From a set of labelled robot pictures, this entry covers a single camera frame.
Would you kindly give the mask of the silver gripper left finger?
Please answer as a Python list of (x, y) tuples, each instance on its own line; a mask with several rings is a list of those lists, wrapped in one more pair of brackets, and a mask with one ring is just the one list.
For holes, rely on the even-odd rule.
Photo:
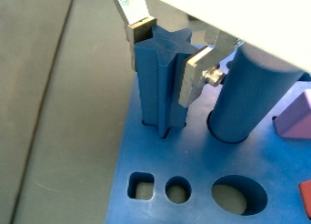
[(130, 51), (130, 67), (136, 69), (133, 46), (152, 37), (156, 18), (149, 15), (145, 0), (113, 0), (124, 22), (124, 29)]

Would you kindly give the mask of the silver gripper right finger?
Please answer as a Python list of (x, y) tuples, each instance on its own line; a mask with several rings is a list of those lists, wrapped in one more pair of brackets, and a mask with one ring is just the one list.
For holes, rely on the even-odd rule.
[(224, 72), (218, 63), (236, 51), (241, 41), (221, 30), (205, 34), (205, 45), (197, 46), (194, 53), (185, 59), (178, 104), (189, 107), (198, 98), (202, 86), (220, 85)]

